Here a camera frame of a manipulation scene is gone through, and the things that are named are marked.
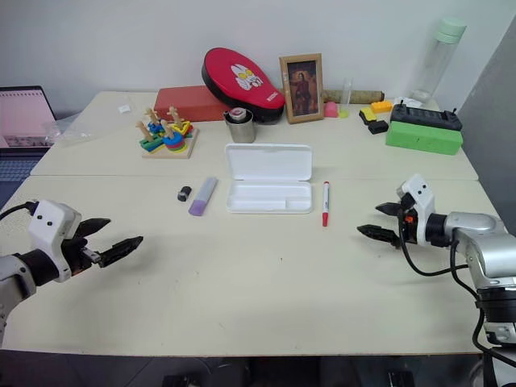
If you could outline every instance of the red block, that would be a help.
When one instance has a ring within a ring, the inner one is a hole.
[[[172,121],[169,107],[174,106],[182,119],[188,121],[222,121],[223,112],[230,110],[206,86],[170,87],[160,89],[154,110],[161,119]]]

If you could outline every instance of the wooden base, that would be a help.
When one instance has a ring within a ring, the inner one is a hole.
[[[186,150],[183,152],[171,152],[167,149],[167,147],[163,146],[153,153],[149,153],[147,151],[142,152],[142,157],[146,159],[189,159],[192,154],[192,150],[195,146],[195,141],[197,140],[197,136],[199,135],[199,130],[195,127],[192,130],[192,137],[186,138]]]

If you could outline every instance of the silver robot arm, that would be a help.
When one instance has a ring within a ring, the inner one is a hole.
[[[32,215],[29,234],[33,250],[0,257],[0,346],[9,313],[34,295],[37,286],[67,281],[92,264],[109,266],[135,250],[144,239],[125,239],[105,252],[93,252],[86,247],[85,237],[102,229],[109,219],[81,221],[81,214],[65,204],[43,200],[16,206],[0,214],[0,220],[22,209]]]
[[[435,213],[434,195],[420,175],[414,175],[397,189],[400,202],[388,202],[377,209],[397,216],[398,235],[378,226],[364,225],[358,230],[369,238],[390,242],[402,251],[410,266],[423,276],[451,273],[475,298],[480,310],[473,343],[484,352],[486,386],[503,386],[516,381],[516,238],[508,234],[503,222],[487,214]],[[415,267],[406,243],[450,247],[451,267],[426,273]],[[466,258],[475,289],[456,275],[456,251]],[[486,348],[477,336],[484,328],[487,340],[499,347]]]

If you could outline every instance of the stainless steel cup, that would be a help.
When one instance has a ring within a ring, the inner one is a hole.
[[[224,120],[235,143],[253,143],[256,138],[252,112],[243,107],[235,107],[224,112]]]

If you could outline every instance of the framed picture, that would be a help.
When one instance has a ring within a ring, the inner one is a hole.
[[[280,58],[289,123],[304,123],[324,117],[321,62],[321,54]]]

